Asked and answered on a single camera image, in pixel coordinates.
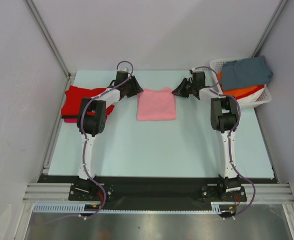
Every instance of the metal floor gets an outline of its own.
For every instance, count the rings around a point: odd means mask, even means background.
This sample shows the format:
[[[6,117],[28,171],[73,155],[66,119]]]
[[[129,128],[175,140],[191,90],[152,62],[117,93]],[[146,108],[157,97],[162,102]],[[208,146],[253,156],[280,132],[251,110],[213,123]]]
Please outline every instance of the metal floor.
[[[33,213],[25,240],[291,240],[282,205],[254,205],[236,220],[204,214],[104,213],[86,221]]]

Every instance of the red clothing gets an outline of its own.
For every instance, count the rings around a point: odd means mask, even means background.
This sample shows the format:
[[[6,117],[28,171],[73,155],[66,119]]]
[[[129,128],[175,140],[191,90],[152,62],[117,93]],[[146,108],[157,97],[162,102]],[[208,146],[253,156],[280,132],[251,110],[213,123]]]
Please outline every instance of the red clothing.
[[[222,93],[225,95],[232,95],[234,96],[237,100],[245,98],[251,94],[256,93],[257,91],[264,89],[264,85],[257,85],[257,86],[250,86],[250,87],[245,87],[245,88],[238,88],[238,89],[232,89],[232,90],[228,90],[228,91],[224,91],[222,89],[222,85],[221,85],[221,78],[222,78],[222,72],[218,73],[218,81],[222,90]]]
[[[106,88],[95,88],[95,89],[86,89],[76,86],[70,86],[69,89],[65,92],[66,102],[61,109],[61,116],[65,119],[66,123],[76,123],[77,116],[80,110],[81,100],[83,98],[91,98],[97,96],[104,92]],[[106,115],[108,116],[114,109],[114,105],[110,105],[106,109]]]

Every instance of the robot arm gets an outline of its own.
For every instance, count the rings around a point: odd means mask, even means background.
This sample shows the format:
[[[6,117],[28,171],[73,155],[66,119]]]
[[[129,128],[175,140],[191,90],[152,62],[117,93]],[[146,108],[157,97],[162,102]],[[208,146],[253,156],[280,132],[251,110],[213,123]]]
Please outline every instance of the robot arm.
[[[211,87],[206,86],[205,73],[203,71],[190,71],[190,73],[192,77],[189,79],[184,78],[181,84],[172,91],[172,94],[184,98],[193,95],[197,99],[211,105],[211,126],[213,130],[216,130],[220,148],[218,192],[221,195],[223,193],[239,191],[241,189],[239,176],[232,166],[232,164],[236,166],[235,129],[229,134],[239,117],[237,105],[231,97],[217,95],[212,91]]]
[[[84,109],[89,101],[91,101],[90,97],[85,97],[81,101],[80,111],[77,118],[77,126],[81,132],[82,138],[82,149],[84,150],[82,154],[84,154],[85,163],[81,162],[78,170],[78,176],[81,179],[88,179],[88,176],[84,170],[85,167],[90,176],[95,177],[96,172],[92,172],[92,164],[95,164],[95,160],[92,159],[93,155],[93,144],[95,139],[99,136],[100,133],[103,132],[106,124],[106,109],[110,105],[120,101],[122,98],[127,96],[128,98],[137,95],[142,92],[143,89],[138,84],[138,81],[135,76],[131,76],[130,79],[125,83],[129,77],[129,73],[127,69],[117,71],[116,79],[111,83],[114,83],[115,86],[121,85],[118,88],[114,88],[113,90],[106,90],[101,93],[97,100],[92,101],[92,103],[88,106],[87,111],[83,118],[83,129],[86,133],[83,134],[81,130],[81,117],[84,112]]]
[[[231,129],[235,126],[238,120],[237,105],[232,98],[227,96],[217,96],[211,92],[210,88],[203,88],[199,93],[200,99],[211,104],[211,127],[216,130],[219,148],[220,148],[220,176],[224,182],[224,192],[232,192],[240,190],[240,183],[238,175],[233,169],[233,165],[236,167],[235,158],[235,130],[231,134]],[[231,155],[229,153],[229,140],[231,142]]]

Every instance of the cable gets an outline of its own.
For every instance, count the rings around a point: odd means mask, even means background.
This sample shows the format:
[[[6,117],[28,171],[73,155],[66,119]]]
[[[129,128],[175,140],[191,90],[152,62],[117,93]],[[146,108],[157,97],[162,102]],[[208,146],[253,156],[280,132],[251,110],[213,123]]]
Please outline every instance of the cable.
[[[102,186],[100,183],[98,183],[97,181],[95,181],[95,180],[90,176],[90,174],[89,174],[89,172],[88,172],[88,170],[87,170],[87,168],[86,168],[85,153],[86,153],[86,147],[87,147],[88,137],[87,137],[87,134],[86,134],[86,132],[85,132],[85,130],[84,130],[84,128],[83,128],[83,120],[84,120],[84,116],[85,116],[85,114],[86,114],[86,112],[87,112],[87,109],[88,109],[89,105],[90,105],[94,100],[100,98],[101,96],[107,94],[108,92],[110,92],[110,91],[112,91],[112,90],[117,89],[118,87],[124,85],[126,82],[129,81],[129,79],[131,78],[131,76],[132,76],[132,74],[133,74],[133,71],[134,71],[134,69],[133,69],[133,64],[132,64],[131,62],[129,62],[129,61],[124,60],[124,61],[121,61],[120,63],[118,63],[118,65],[117,65],[117,69],[119,68],[120,64],[122,64],[122,63],[128,63],[128,64],[130,64],[130,66],[131,66],[131,72],[128,73],[128,74],[129,74],[128,78],[127,78],[125,81],[123,81],[122,83],[118,84],[117,86],[114,86],[114,87],[112,87],[112,88],[108,88],[108,89],[107,89],[106,91],[104,91],[103,93],[101,93],[101,94],[99,94],[99,95],[97,95],[97,96],[92,97],[92,98],[90,99],[90,101],[87,103],[87,105],[85,106],[85,108],[84,108],[84,110],[83,110],[83,112],[82,112],[82,115],[81,115],[81,119],[80,119],[80,130],[81,130],[81,132],[82,132],[82,133],[84,134],[84,136],[85,136],[85,142],[84,142],[83,150],[82,150],[82,164],[83,164],[83,169],[84,169],[84,171],[85,171],[87,177],[88,177],[93,183],[95,183],[95,184],[96,184],[96,185],[102,190],[102,193],[103,193],[103,198],[102,198],[102,203],[101,203],[101,205],[100,205],[100,208],[99,208],[95,213],[93,213],[92,215],[90,215],[90,216],[85,216],[85,217],[83,218],[84,220],[93,218],[98,212],[101,211],[101,209],[104,207],[104,205],[105,205],[105,203],[106,203],[106,197],[107,197],[107,194],[106,194],[106,191],[105,191],[105,189],[103,188],[103,186]],[[44,222],[42,225],[47,225],[47,224],[53,223],[53,222],[55,222],[55,221],[62,220],[62,219],[66,219],[66,218],[69,218],[69,217],[81,217],[81,215],[80,215],[80,214],[69,214],[69,215],[61,216],[61,217],[55,218],[55,219],[53,219],[53,220],[50,220],[50,221]]]
[[[238,204],[235,205],[235,207],[237,207],[240,205],[240,199],[239,199],[238,195],[236,195],[236,194],[234,195],[234,198],[235,198],[235,203],[236,203],[236,200],[238,201]]]
[[[195,67],[193,68],[194,70],[197,70],[197,69],[209,69],[211,71],[213,71],[216,75],[216,77],[218,78],[218,73],[216,71],[214,71],[211,67],[208,67],[208,66],[199,66],[199,67]],[[214,85],[211,86],[211,88],[215,87],[216,85],[219,84],[219,81],[217,81]]]
[[[201,68],[209,69],[209,70],[211,70],[211,71],[213,71],[213,72],[215,73],[215,75],[217,76],[217,78],[219,77],[218,74],[217,74],[217,72],[214,71],[212,68],[210,68],[210,67],[208,67],[208,66],[199,66],[199,67],[196,67],[196,68],[193,68],[193,69],[196,70],[196,69],[201,69]],[[214,90],[212,89],[213,87],[215,87],[215,86],[218,85],[218,84],[219,84],[219,81],[218,81],[217,83],[215,83],[214,85],[212,85],[212,86],[210,87],[210,92],[214,93],[214,94],[217,95],[217,96],[232,98],[232,99],[236,102],[237,110],[238,110],[238,115],[239,115],[236,124],[233,126],[233,128],[231,128],[231,130],[229,131],[229,134],[228,134],[228,145],[229,145],[230,164],[231,164],[231,166],[233,167],[233,169],[235,170],[235,172],[239,175],[239,177],[240,177],[241,179],[247,181],[248,183],[250,183],[250,184],[252,185],[252,188],[253,188],[253,196],[252,196],[252,198],[251,198],[251,201],[249,202],[249,204],[246,206],[245,209],[243,209],[240,213],[238,213],[238,214],[235,215],[235,216],[239,216],[239,215],[245,213],[245,212],[251,207],[253,201],[255,200],[255,197],[256,197],[256,186],[254,185],[254,183],[253,183],[250,179],[248,179],[248,178],[242,176],[242,175],[239,173],[239,171],[236,169],[236,166],[235,166],[234,163],[233,163],[233,160],[232,160],[232,152],[231,152],[231,145],[232,145],[232,144],[231,144],[231,133],[233,133],[233,131],[234,131],[234,130],[237,128],[237,126],[239,125],[240,117],[241,117],[241,108],[240,108],[240,105],[239,105],[238,101],[236,100],[236,98],[235,98],[234,96],[232,96],[232,95],[221,94],[221,93],[216,92],[216,91],[214,91]]]
[[[98,192],[98,195],[100,197],[100,204],[102,204],[102,202],[103,202],[103,195],[101,194],[101,192]]]

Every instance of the clothing pile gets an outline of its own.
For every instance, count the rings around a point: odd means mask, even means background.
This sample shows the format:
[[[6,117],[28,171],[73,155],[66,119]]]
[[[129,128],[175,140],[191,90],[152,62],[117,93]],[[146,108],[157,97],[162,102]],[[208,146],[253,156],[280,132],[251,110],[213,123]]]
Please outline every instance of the clothing pile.
[[[240,103],[255,102],[270,83],[273,72],[264,56],[224,63],[218,73],[223,94],[234,96]]]

